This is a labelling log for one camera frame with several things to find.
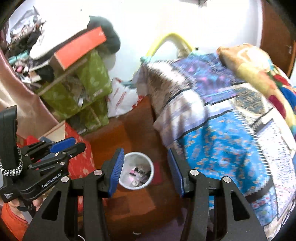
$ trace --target white cable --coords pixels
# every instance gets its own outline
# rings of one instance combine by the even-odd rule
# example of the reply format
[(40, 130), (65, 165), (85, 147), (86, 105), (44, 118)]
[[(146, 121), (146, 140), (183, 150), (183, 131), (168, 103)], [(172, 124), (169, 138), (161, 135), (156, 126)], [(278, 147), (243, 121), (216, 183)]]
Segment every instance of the white cable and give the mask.
[(82, 236), (78, 235), (78, 237), (82, 238), (85, 241), (85, 239)]

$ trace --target white bucket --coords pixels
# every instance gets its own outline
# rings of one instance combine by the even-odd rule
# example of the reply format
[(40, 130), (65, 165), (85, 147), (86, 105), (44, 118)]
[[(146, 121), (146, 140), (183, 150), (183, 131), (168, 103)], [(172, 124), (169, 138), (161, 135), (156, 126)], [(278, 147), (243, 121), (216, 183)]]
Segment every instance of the white bucket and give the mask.
[[(134, 187), (132, 185), (133, 178), (130, 175), (130, 171), (134, 167), (143, 166), (143, 169), (150, 172), (150, 176), (146, 183), (141, 186)], [(154, 175), (154, 166), (151, 159), (141, 152), (130, 152), (124, 155), (124, 163), (122, 171), (119, 177), (119, 184), (129, 190), (139, 190), (145, 188), (152, 181)]]

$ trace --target orange box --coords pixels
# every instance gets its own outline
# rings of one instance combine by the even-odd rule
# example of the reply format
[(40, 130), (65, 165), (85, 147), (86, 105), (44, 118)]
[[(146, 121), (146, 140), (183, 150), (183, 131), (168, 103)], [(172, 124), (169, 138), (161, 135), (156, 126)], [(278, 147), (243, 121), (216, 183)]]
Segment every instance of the orange box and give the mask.
[(49, 64), (54, 69), (67, 69), (83, 55), (107, 40), (101, 27), (94, 28), (74, 39), (54, 53)]

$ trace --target brown door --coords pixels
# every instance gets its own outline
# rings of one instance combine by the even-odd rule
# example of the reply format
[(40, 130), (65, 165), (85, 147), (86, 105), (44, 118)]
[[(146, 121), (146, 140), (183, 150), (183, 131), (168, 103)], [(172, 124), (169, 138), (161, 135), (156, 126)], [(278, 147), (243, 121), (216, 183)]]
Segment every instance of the brown door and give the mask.
[(267, 52), (272, 62), (290, 77), (296, 53), (295, 41), (273, 7), (262, 0), (263, 30), (261, 49)]

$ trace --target teal object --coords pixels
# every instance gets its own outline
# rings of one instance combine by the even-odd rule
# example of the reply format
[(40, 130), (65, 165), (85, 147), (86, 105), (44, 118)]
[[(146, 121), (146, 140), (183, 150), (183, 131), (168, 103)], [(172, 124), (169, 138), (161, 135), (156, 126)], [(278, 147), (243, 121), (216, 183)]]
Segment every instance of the teal object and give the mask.
[(8, 59), (8, 62), (9, 62), (10, 65), (13, 65), (13, 64), (15, 64), (15, 62), (16, 62), (18, 59), (26, 58), (26, 57), (28, 57), (28, 55), (29, 55), (29, 51), (26, 50), (25, 52), (22, 52), (22, 53), (20, 53), (20, 54), (17, 55), (17, 56), (12, 56), (12, 57), (10, 57), (10, 58)]

